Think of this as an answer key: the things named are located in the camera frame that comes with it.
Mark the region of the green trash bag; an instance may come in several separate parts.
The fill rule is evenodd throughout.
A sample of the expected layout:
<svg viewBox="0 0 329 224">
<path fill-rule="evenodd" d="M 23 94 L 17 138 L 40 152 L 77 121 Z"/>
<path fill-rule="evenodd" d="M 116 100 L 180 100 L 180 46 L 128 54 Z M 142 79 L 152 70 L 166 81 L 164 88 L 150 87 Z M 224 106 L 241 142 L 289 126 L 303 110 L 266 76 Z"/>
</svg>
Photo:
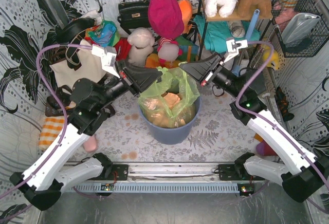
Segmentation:
<svg viewBox="0 0 329 224">
<path fill-rule="evenodd" d="M 179 128 L 196 116 L 197 83 L 181 68 L 157 67 L 162 73 L 138 98 L 145 118 L 162 128 Z"/>
</svg>

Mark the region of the blue trash bin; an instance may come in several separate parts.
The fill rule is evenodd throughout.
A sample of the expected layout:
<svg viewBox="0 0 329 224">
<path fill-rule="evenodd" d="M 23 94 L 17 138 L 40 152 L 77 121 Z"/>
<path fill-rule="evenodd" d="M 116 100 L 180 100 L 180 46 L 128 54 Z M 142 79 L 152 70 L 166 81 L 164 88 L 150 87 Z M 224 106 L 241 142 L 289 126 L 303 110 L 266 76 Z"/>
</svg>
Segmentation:
<svg viewBox="0 0 329 224">
<path fill-rule="evenodd" d="M 198 115 L 201 111 L 201 98 L 198 97 L 196 101 L 194 102 L 195 106 L 195 116 L 194 118 L 187 123 L 184 126 L 178 127 L 178 128 L 162 128 L 159 126 L 154 125 L 150 121 L 147 120 L 145 117 L 142 109 L 139 108 L 139 113 L 142 117 L 142 119 L 146 122 L 147 127 L 149 129 L 149 132 L 151 136 L 157 140 L 158 142 L 166 145 L 175 145 L 182 143 L 189 135 L 193 125 L 196 122 L 196 119 L 198 118 Z"/>
</svg>

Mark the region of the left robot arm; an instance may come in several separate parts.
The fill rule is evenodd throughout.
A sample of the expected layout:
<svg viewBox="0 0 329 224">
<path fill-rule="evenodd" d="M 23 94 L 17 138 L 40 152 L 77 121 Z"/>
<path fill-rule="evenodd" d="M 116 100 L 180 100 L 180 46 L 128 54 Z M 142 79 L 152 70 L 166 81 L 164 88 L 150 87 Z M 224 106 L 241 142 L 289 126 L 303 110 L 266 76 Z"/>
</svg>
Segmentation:
<svg viewBox="0 0 329 224">
<path fill-rule="evenodd" d="M 77 148 L 113 116 L 105 110 L 108 105 L 127 91 L 139 95 L 162 75 L 155 68 L 137 67 L 125 60 L 102 60 L 101 65 L 113 78 L 105 85 L 87 78 L 77 80 L 70 96 L 76 106 L 64 117 L 59 135 L 32 166 L 10 177 L 25 198 L 41 211 L 49 209 L 63 192 L 79 183 L 96 177 L 117 177 L 113 163 L 102 153 L 68 170 L 62 167 Z"/>
</svg>

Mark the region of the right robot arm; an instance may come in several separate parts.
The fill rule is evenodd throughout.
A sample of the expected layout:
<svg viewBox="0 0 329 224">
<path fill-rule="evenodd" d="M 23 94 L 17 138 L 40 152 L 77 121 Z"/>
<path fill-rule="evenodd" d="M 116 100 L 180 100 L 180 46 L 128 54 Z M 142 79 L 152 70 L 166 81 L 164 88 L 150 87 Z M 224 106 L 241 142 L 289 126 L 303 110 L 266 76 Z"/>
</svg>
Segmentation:
<svg viewBox="0 0 329 224">
<path fill-rule="evenodd" d="M 328 157 L 316 156 L 297 142 L 259 99 L 266 90 L 260 69 L 237 77 L 211 56 L 203 61 L 182 63 L 180 68 L 200 85 L 213 83 L 235 97 L 230 104 L 234 117 L 255 131 L 283 161 L 281 164 L 245 153 L 235 161 L 240 177 L 260 177 L 283 187 L 296 202 L 304 202 L 328 185 Z"/>
</svg>

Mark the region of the cream canvas tote bag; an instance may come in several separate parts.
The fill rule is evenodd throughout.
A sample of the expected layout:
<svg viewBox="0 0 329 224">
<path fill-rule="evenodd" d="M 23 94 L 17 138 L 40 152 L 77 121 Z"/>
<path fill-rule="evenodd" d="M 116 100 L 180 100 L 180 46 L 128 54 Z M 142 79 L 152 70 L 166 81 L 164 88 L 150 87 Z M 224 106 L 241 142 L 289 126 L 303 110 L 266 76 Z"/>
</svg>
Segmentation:
<svg viewBox="0 0 329 224">
<path fill-rule="evenodd" d="M 101 66 L 101 59 L 93 55 L 90 50 L 81 49 L 77 52 L 77 55 L 81 63 L 77 70 L 69 68 L 67 60 L 62 60 L 50 66 L 54 72 L 57 87 L 66 85 L 72 89 L 74 83 L 81 78 L 87 78 L 98 83 L 106 75 L 106 71 Z"/>
</svg>

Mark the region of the magenta cloth bag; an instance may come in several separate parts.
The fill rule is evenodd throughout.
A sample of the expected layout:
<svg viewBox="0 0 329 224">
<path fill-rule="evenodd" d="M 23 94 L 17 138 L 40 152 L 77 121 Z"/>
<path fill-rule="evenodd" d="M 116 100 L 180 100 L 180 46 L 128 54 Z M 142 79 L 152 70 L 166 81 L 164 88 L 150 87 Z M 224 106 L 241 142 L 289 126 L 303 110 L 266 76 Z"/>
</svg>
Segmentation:
<svg viewBox="0 0 329 224">
<path fill-rule="evenodd" d="M 163 38 L 175 39 L 184 30 L 177 0 L 150 0 L 148 20 L 154 32 Z"/>
</svg>

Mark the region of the pink plush doll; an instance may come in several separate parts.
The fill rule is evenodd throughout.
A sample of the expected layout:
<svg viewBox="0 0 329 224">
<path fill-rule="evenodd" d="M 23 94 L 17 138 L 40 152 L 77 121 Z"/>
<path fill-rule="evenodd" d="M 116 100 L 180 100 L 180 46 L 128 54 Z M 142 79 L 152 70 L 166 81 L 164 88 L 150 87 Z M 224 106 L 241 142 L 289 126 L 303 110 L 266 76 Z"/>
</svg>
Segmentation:
<svg viewBox="0 0 329 224">
<path fill-rule="evenodd" d="M 173 63 L 178 56 L 182 55 L 182 50 L 180 49 L 178 42 L 161 37 L 158 42 L 158 58 L 160 65 L 165 67 L 166 62 Z"/>
</svg>

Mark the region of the crumpled brown paper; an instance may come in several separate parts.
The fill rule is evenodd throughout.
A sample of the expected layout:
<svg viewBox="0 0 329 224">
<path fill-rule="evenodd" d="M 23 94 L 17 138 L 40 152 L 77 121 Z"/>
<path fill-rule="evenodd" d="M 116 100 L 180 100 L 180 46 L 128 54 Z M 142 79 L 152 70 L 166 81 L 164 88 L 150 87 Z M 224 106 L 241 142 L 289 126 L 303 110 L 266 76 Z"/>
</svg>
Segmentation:
<svg viewBox="0 0 329 224">
<path fill-rule="evenodd" d="M 182 94 L 165 92 L 161 97 L 148 98 L 140 105 L 148 121 L 162 128 L 178 128 L 195 116 L 194 104 L 185 104 Z"/>
</svg>

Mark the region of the teal cloth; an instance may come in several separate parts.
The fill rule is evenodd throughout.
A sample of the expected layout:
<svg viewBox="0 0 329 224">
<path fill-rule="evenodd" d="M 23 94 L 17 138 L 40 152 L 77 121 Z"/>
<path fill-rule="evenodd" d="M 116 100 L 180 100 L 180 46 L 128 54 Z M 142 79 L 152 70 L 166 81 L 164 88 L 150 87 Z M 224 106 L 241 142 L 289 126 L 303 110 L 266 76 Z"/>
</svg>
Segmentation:
<svg viewBox="0 0 329 224">
<path fill-rule="evenodd" d="M 201 37 L 203 36 L 203 30 L 205 26 L 205 19 L 196 15 L 194 18 Z M 249 22 L 242 21 L 245 31 L 249 27 Z M 210 51 L 216 51 L 222 53 L 227 51 L 226 39 L 232 37 L 230 29 L 226 21 L 209 22 L 207 26 L 206 36 L 204 39 L 204 47 Z M 256 29 L 253 30 L 250 40 L 258 41 L 260 39 L 260 32 Z"/>
</svg>

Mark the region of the cream plush sheep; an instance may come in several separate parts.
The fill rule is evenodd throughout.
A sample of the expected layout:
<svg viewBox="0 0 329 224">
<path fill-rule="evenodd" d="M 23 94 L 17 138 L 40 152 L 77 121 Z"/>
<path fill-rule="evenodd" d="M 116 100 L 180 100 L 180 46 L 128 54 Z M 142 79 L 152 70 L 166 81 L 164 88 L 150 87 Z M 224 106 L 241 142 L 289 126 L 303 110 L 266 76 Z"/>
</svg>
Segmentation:
<svg viewBox="0 0 329 224">
<path fill-rule="evenodd" d="M 150 30 L 146 28 L 135 29 L 127 38 L 131 45 L 128 60 L 131 64 L 144 67 L 147 57 L 153 53 L 155 38 Z"/>
</svg>

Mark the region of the grey patterned sneaker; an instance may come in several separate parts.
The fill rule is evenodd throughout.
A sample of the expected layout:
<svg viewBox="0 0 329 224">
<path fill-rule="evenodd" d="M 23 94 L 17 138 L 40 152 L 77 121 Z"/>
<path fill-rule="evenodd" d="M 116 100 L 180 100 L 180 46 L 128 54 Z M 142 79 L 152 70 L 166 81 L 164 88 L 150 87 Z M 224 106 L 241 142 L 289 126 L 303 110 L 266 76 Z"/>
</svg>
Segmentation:
<svg viewBox="0 0 329 224">
<path fill-rule="evenodd" d="M 243 38 L 245 36 L 245 29 L 241 21 L 228 21 L 227 24 L 234 38 Z"/>
</svg>

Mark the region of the orange plush toy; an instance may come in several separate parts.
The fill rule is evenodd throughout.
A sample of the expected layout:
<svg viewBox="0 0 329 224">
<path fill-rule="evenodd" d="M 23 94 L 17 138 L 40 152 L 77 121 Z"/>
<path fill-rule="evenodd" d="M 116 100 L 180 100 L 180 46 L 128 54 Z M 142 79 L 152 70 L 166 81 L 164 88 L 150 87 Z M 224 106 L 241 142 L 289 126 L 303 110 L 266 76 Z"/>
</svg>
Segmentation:
<svg viewBox="0 0 329 224">
<path fill-rule="evenodd" d="M 181 10 L 182 21 L 184 24 L 183 34 L 186 34 L 192 27 L 192 25 L 189 24 L 189 21 L 192 18 L 192 4 L 189 0 L 179 0 L 178 5 Z"/>
</svg>

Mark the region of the black leather handbag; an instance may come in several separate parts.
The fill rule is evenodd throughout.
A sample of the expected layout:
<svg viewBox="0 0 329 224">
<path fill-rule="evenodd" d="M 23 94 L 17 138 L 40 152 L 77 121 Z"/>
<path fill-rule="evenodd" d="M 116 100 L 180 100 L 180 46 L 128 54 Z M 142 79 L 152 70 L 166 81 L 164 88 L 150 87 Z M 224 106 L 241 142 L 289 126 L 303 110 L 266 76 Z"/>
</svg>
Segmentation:
<svg viewBox="0 0 329 224">
<path fill-rule="evenodd" d="M 139 0 L 136 2 L 126 2 L 123 0 L 118 4 L 119 16 L 117 20 L 120 27 L 128 34 L 131 34 L 131 29 L 151 28 L 148 9 L 149 0 Z"/>
</svg>

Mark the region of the yellow plush duck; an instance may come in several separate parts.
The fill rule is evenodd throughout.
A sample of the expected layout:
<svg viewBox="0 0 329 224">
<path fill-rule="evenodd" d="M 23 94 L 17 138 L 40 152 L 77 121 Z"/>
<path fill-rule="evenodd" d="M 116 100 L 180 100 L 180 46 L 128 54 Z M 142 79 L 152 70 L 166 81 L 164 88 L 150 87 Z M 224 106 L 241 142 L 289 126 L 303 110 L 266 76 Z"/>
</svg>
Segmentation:
<svg viewBox="0 0 329 224">
<path fill-rule="evenodd" d="M 271 49 L 267 45 L 263 45 L 262 49 L 263 49 L 262 60 L 263 60 L 263 62 L 266 62 L 267 58 L 270 55 Z M 270 58 L 270 61 L 267 64 L 267 67 L 272 68 L 273 70 L 279 69 L 279 54 L 276 50 L 274 50 L 272 57 Z"/>
</svg>

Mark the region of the pink cylinder toy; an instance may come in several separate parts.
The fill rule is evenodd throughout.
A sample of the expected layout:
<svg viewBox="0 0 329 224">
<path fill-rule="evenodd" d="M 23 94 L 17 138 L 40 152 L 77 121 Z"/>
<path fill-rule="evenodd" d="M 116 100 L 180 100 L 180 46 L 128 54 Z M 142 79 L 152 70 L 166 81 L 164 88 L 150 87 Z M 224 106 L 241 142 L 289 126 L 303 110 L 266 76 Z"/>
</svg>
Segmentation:
<svg viewBox="0 0 329 224">
<path fill-rule="evenodd" d="M 83 148 L 87 153 L 94 152 L 98 148 L 98 142 L 95 135 L 90 136 L 84 143 Z"/>
</svg>

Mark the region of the black hat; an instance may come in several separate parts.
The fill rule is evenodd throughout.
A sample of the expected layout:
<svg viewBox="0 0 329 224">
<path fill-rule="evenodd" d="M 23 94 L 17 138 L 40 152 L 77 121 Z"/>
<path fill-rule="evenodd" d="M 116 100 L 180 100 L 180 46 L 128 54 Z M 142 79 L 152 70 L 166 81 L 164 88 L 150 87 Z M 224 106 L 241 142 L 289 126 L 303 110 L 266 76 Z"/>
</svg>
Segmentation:
<svg viewBox="0 0 329 224">
<path fill-rule="evenodd" d="M 88 28 L 91 28 L 95 25 L 95 19 L 93 18 L 78 18 L 63 29 L 56 31 L 56 40 L 58 43 L 70 43 L 75 36 L 80 34 L 82 31 L 85 31 Z"/>
</svg>

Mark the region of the orange checkered towel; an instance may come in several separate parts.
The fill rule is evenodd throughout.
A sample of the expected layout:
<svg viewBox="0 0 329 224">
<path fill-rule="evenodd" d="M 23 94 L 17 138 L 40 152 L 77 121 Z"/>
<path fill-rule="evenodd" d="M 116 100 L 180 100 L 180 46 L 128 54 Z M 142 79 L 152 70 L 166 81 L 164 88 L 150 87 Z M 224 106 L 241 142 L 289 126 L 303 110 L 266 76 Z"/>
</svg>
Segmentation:
<svg viewBox="0 0 329 224">
<path fill-rule="evenodd" d="M 39 135 L 39 149 L 45 151 L 54 142 L 64 125 L 64 117 L 46 117 Z"/>
</svg>

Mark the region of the silver foil pouch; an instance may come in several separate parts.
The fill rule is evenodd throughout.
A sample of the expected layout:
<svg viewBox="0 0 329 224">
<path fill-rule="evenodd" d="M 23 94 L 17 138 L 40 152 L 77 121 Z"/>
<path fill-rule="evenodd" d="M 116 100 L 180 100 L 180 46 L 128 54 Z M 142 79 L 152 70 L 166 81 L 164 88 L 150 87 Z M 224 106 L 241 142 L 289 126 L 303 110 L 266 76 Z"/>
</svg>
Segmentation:
<svg viewBox="0 0 329 224">
<path fill-rule="evenodd" d="M 284 44 L 305 38 L 316 24 L 321 20 L 321 16 L 312 13 L 298 13 L 286 25 L 281 33 Z"/>
</svg>

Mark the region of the blue handled mop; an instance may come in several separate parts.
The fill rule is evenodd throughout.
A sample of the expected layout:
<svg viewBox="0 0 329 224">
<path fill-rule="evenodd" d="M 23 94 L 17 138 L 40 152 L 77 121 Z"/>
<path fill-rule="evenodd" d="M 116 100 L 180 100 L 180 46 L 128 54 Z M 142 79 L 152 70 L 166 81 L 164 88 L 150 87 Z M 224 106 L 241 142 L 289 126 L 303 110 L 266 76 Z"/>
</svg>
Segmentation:
<svg viewBox="0 0 329 224">
<path fill-rule="evenodd" d="M 258 20 L 259 14 L 260 14 L 259 9 L 256 9 L 251 18 L 247 32 L 245 32 L 244 39 L 246 39 L 246 40 L 251 39 L 251 36 L 252 36 L 253 30 L 255 28 L 256 22 Z M 241 51 L 239 59 L 233 66 L 232 73 L 235 74 L 236 76 L 240 76 L 241 74 L 244 74 L 245 71 L 247 70 L 248 64 L 249 64 L 249 56 L 247 54 L 247 49 L 245 48 Z"/>
</svg>

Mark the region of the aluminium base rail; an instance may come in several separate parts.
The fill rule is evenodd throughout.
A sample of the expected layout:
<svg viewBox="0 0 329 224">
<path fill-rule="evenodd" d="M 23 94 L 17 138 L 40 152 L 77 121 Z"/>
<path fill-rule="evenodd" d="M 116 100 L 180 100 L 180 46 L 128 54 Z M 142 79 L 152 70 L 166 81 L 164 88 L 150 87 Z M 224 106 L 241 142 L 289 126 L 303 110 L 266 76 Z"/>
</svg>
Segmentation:
<svg viewBox="0 0 329 224">
<path fill-rule="evenodd" d="M 100 162 L 90 158 L 66 165 L 54 178 L 60 191 L 81 193 L 240 193 L 253 191 L 253 183 L 269 180 L 282 184 L 288 168 L 259 157 L 247 159 L 246 176 L 237 164 L 216 163 L 114 163 L 108 176 Z"/>
</svg>

